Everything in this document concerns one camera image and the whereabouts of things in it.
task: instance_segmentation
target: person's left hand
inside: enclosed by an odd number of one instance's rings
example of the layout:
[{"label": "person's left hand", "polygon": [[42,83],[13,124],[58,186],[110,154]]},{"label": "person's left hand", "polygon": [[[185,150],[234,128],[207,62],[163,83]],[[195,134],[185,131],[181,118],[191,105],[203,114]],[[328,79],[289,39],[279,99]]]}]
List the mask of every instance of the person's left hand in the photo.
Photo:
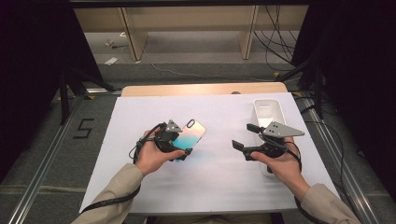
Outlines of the person's left hand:
[{"label": "person's left hand", "polygon": [[[158,132],[160,128],[156,129],[152,134]],[[140,149],[136,166],[142,171],[143,175],[148,175],[160,169],[160,167],[170,160],[174,160],[185,154],[184,150],[175,150],[172,152],[161,152],[153,141],[147,141]]]}]

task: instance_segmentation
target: smartphone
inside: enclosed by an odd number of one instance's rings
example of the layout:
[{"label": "smartphone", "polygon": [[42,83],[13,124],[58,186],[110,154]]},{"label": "smartphone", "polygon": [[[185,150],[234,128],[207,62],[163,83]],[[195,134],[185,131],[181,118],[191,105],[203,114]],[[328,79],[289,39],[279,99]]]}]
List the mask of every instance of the smartphone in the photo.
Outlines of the smartphone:
[{"label": "smartphone", "polygon": [[191,119],[174,141],[174,146],[181,149],[193,148],[204,136],[206,128],[196,119]]}]

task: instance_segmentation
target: metal frame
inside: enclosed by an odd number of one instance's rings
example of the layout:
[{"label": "metal frame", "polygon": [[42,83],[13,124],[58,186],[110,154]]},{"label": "metal frame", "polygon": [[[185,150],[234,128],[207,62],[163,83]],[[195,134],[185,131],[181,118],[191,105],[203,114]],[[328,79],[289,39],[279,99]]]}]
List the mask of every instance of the metal frame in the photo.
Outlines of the metal frame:
[{"label": "metal frame", "polygon": [[[304,103],[306,106],[311,106],[314,104],[313,100],[310,99],[304,100]],[[324,123],[324,120],[319,118],[315,110],[309,110],[309,114],[313,121]],[[326,148],[329,150],[329,153],[332,156],[332,160],[334,161],[338,172],[341,172],[341,148],[339,148],[335,143],[326,125],[317,125],[317,129],[326,145]],[[373,207],[367,200],[367,197],[364,195],[363,190],[358,184],[356,178],[353,176],[352,171],[349,169],[349,166],[345,160],[343,160],[343,164],[343,180],[345,182],[346,189],[348,190],[350,197],[352,198],[353,203],[359,212],[361,222],[380,223],[376,213],[373,210]]]},{"label": "metal frame", "polygon": [[46,155],[44,156],[43,161],[41,162],[40,166],[35,172],[35,176],[33,177],[32,181],[30,182],[29,186],[26,188],[26,191],[23,193],[20,201],[18,202],[8,222],[9,224],[22,223],[25,220],[35,200],[35,196],[39,192],[40,186],[43,183],[47,175],[47,172],[49,171],[52,162],[56,157],[59,148],[62,145],[62,142],[64,141],[64,137],[69,129],[69,125],[73,120],[73,117],[78,107],[81,105],[83,99],[84,99],[83,96],[76,96],[75,99],[73,100],[70,116],[64,122],[64,124],[61,125],[54,139],[52,140],[52,143],[50,144],[49,149]]}]

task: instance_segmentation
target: beige sleeve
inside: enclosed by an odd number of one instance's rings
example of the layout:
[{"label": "beige sleeve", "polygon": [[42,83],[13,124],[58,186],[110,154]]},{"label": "beige sleeve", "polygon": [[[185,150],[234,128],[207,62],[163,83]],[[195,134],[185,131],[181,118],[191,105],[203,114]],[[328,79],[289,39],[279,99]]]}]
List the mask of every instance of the beige sleeve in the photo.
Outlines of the beige sleeve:
[{"label": "beige sleeve", "polygon": [[[143,174],[133,164],[124,165],[92,203],[123,197],[134,192],[143,180]],[[73,224],[122,223],[132,207],[132,201],[92,209],[81,214]]]},{"label": "beige sleeve", "polygon": [[323,184],[311,187],[301,207],[311,216],[327,223],[360,223],[353,212]]}]

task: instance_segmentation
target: white sheet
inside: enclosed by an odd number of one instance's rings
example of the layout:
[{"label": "white sheet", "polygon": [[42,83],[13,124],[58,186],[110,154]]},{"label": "white sheet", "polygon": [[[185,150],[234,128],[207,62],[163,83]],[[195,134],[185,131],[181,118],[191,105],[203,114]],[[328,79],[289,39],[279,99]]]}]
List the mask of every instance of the white sheet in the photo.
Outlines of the white sheet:
[{"label": "white sheet", "polygon": [[268,98],[280,102],[289,126],[305,132],[294,140],[302,152],[307,182],[323,183],[336,193],[289,93],[120,97],[81,210],[125,163],[132,162],[128,153],[143,132],[169,119],[179,126],[197,119],[206,126],[206,134],[185,161],[168,161],[145,177],[131,213],[154,216],[294,209],[290,191],[275,177],[264,176],[258,161],[245,161],[231,143],[233,139],[247,147],[255,146],[254,133],[246,129],[246,124],[251,122],[254,101]]}]

